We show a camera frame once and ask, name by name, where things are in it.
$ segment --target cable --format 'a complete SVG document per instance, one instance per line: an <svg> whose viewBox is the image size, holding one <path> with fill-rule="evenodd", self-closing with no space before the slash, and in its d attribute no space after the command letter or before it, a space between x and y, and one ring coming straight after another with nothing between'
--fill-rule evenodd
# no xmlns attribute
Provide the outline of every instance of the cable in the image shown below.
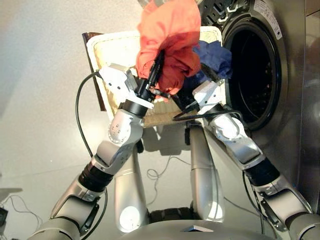
<svg viewBox="0 0 320 240"><path fill-rule="evenodd" d="M246 209L246 208L244 208L244 207L242 207L242 206L239 206L239 205L235 204L233 201L229 200L228 198L224 197L224 199L225 199L228 203L230 203L230 204L232 204L233 206L235 206L236 208L239 208L239 209L241 209L241 210L243 210L243 211L245 211L245 212L247 212L247 213L253 214L253 215L257 216L257 217L260 217L260 215L256 214L255 212L250 211L249 209Z"/></svg>
<svg viewBox="0 0 320 240"><path fill-rule="evenodd" d="M155 170L155 169L153 169L153 168L149 168L149 169L146 171L146 176L147 176L150 180L154 181L154 186L153 186L153 187L154 187L155 195L154 195L153 200L152 200L151 202L149 202L149 203L147 204L147 206L153 204L153 203L156 201L157 196L158 196L157 185L158 185L159 179L160 179L160 177L165 173L165 171L167 170L167 168L168 168L168 166L169 166L169 162L170 162L171 159L177 159L177 160L179 160L179 161L181 161L181 162L183 162L183 163L185 163L185 164L187 164L187 165L191 165L190 163L188 163L188 162L186 162L186 161L183 161L182 159L180 159L180 158L177 157L177 156L169 156L168 161L166 162L166 165L165 165L165 167L164 167L164 169L163 169L163 171L162 171L161 173L158 173L157 170Z"/></svg>
<svg viewBox="0 0 320 240"><path fill-rule="evenodd" d="M243 116L240 111L237 110L225 110L225 111L219 111L219 112L210 112L200 115L191 115L191 116L181 116L181 117L174 117L172 118L173 121L186 121L186 120L194 120L194 119L202 119L202 118L208 118L208 117L217 117L223 114L236 114L239 116L240 121L243 123Z"/></svg>
<svg viewBox="0 0 320 240"><path fill-rule="evenodd" d="M81 240L85 240L87 239L98 227L98 225L100 224L102 218L104 217L105 213L106 213L106 209L107 209L107 203L108 203L108 192L107 192L107 188L105 188L104 191L104 205L103 205L103 210L101 212L101 215L98 219L98 221L96 221L95 225L91 228L91 230L83 236L83 238L81 238Z"/></svg>
<svg viewBox="0 0 320 240"><path fill-rule="evenodd" d="M251 188L252 188L252 191L253 191L253 195L254 195L254 198L255 198L256 205L258 206L259 211L262 212L261 205L260 205L256 190L254 189L254 187L252 185L251 185ZM260 225L261 225L261 234L265 235L265 223L264 223L264 219L263 219L263 217L261 215L260 215Z"/></svg>
<svg viewBox="0 0 320 240"><path fill-rule="evenodd" d="M80 86L78 88L78 92L76 94L76 99L75 99L75 118L76 118L76 124L78 125L78 128L79 128L79 131L80 131L80 134L81 134L81 137L82 137L82 140L84 142L84 145L86 147L86 149L88 150L89 154L90 154L90 157L92 158L94 155L88 145L88 142L86 140L86 137L85 137L85 134L84 134L84 131L82 130L82 127L81 127L81 124L80 124L80 119L79 119L79 98L80 98L80 93L81 93L81 90L83 88L83 86L85 85L85 83L91 79L92 77L94 76L100 76L99 72L96 71L96 72L93 72L91 73L89 76L87 76L81 83L80 83Z"/></svg>
<svg viewBox="0 0 320 240"><path fill-rule="evenodd" d="M244 189L245 189L245 193L252 205L252 207L256 210L256 212L264 219L266 220L266 222L269 224L269 226L271 227L274 237L275 239L278 239L276 231L274 229L274 227L272 226L272 224L268 221L268 218L256 207L256 205L254 204L252 198L250 197L249 191L248 191L248 187L247 187L247 183L246 183L246 178L245 178L245 172L242 171L242 181L243 181L243 185L244 185Z"/></svg>
<svg viewBox="0 0 320 240"><path fill-rule="evenodd" d="M17 208L16 208L16 206L15 206L15 204L14 204L14 199L13 199L13 197L19 198L19 199L23 202L23 205L24 205L24 207L25 207L25 209L26 209L27 211L17 210ZM36 224L36 229L38 229L38 228L40 227L40 225L43 223L42 218L41 218L40 216L38 216L37 214L35 214L34 212L32 212L32 211L27 207L26 202L24 201L24 199L23 199L21 196L19 196L19 195L10 195L10 196L8 196L8 198L7 198L5 201L3 201L3 202L1 203L1 205L4 206L4 205L8 202L8 200L11 200L12 207L13 207L13 209L14 209L17 213L21 213L21 214L32 214L33 216L35 216L36 222L37 222L37 224Z"/></svg>

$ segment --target pale floor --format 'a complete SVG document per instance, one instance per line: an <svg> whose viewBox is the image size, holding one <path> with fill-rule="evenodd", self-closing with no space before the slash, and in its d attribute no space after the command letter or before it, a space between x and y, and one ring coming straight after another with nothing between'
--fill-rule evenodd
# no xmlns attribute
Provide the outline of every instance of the pale floor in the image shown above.
<svg viewBox="0 0 320 240"><path fill-rule="evenodd" d="M90 73L81 34L133 30L141 11L136 0L0 1L0 189L21 188L17 194L44 220L89 161L74 115L78 86ZM81 94L80 120L95 150L105 135L108 119L99 110L92 82ZM169 154L190 161L183 126L165 130L165 140L146 146L149 151L139 155L147 202L155 194L147 169L162 171ZM223 152L214 150L212 154L224 195L253 211L240 171ZM149 210L189 206L189 174L188 165L173 159L159 180L158 197ZM113 188L111 183L106 215L91 239L115 239L120 235L114 223ZM23 209L18 200L14 203L18 210ZM260 231L258 217L228 202L225 207L227 224ZM4 231L7 239L30 236L36 218L15 212L10 202L5 208L9 210ZM272 234L268 227L267 234Z"/></svg>

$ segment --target red cloth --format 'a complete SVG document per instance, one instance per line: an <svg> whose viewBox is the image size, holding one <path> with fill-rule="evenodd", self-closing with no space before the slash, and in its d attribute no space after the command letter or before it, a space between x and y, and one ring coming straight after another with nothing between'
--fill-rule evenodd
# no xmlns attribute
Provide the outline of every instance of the red cloth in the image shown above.
<svg viewBox="0 0 320 240"><path fill-rule="evenodd" d="M147 78L159 50L165 49L163 73L156 86L176 94L185 77L200 70L200 59L193 52L200 37L201 17L195 0L172 0L157 7L152 0L145 6L140 32L140 52L136 58L139 77Z"/></svg>

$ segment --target label sticker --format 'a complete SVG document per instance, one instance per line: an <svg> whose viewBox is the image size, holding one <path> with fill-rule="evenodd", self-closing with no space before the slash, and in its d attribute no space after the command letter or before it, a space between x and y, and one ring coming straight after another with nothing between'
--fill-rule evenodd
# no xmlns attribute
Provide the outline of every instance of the label sticker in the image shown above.
<svg viewBox="0 0 320 240"><path fill-rule="evenodd" d="M270 26L273 29L275 38L277 40L282 38L282 33L279 27L279 24L277 22L277 19L275 18L274 13L269 8L269 6L264 3L261 0L255 0L253 10L260 13L264 18L267 20L267 22L270 24Z"/></svg>

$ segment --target black cable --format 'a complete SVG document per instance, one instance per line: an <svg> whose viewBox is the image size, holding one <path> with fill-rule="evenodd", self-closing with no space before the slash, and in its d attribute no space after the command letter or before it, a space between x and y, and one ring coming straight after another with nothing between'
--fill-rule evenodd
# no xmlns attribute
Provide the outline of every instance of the black cable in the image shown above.
<svg viewBox="0 0 320 240"><path fill-rule="evenodd" d="M236 114L239 116L240 121L244 122L242 113L237 110L225 110L225 111L219 111L219 112L210 112L200 115L191 115L191 116L182 116L182 117L174 117L173 121L188 121L188 120L194 120L194 119L202 119L202 118L208 118L208 117L217 117L223 114Z"/></svg>
<svg viewBox="0 0 320 240"><path fill-rule="evenodd" d="M262 213L261 205L260 205L256 190L254 189L254 187L252 185L251 185L251 188L252 188L252 191L253 191L253 195L254 195L254 198L255 198L256 205L258 206L259 211ZM264 219L263 219L263 217L261 215L260 215L260 225L261 225L261 234L265 235L265 223L264 223Z"/></svg>
<svg viewBox="0 0 320 240"><path fill-rule="evenodd" d="M245 178L245 172L242 171L242 181L243 181L243 185L244 185L244 189L245 189L245 193L252 205L252 207L256 210L256 212L269 224L269 226L271 227L271 230L273 231L274 237L275 239L278 239L276 231L274 229L274 227L272 226L272 224L268 221L268 218L256 207L256 205L254 204L252 198L250 197L249 191L248 191L248 187L247 187L247 183L246 183L246 178Z"/></svg>
<svg viewBox="0 0 320 240"><path fill-rule="evenodd" d="M83 86L85 85L85 83L91 79L92 77L94 76L100 76L99 75L99 72L96 71L96 72L93 72L91 73L89 76L87 76L80 84L79 88L78 88L78 92L76 94L76 99L75 99L75 118L76 118L76 124L78 125L78 128L79 128L79 131L80 131L80 134L81 134L81 137L82 137L82 140L84 142L84 145L86 147L86 149L88 150L89 154L90 154L90 157L92 158L94 155L88 145L88 142L86 140L86 137L84 135L84 131L82 130L82 127L81 127L81 124L80 124L80 119L79 119L79 98L80 98L80 93L81 93L81 90L83 88Z"/></svg>
<svg viewBox="0 0 320 240"><path fill-rule="evenodd" d="M91 230L85 236L83 236L83 238L81 238L80 240L87 239L96 230L96 228L98 227L98 225L100 224L102 218L104 217L104 215L106 213L107 203L108 203L108 192L107 192L107 188L106 188L104 191L104 205L103 205L103 210L101 212L101 215L100 215L98 221L96 221L95 225L91 228Z"/></svg>
<svg viewBox="0 0 320 240"><path fill-rule="evenodd" d="M243 210L243 211L245 211L245 212L247 212L247 213L253 214L253 215L257 216L257 217L260 217L260 215L256 214L255 212L250 211L250 210L248 210L248 209L246 209L246 208L244 208L244 207L242 207L242 206L239 206L239 205L235 204L233 201L229 200L228 198L224 197L224 199L225 199L228 203L230 203L230 204L232 204L233 206L235 206L236 208L239 208L239 209L241 209L241 210Z"/></svg>

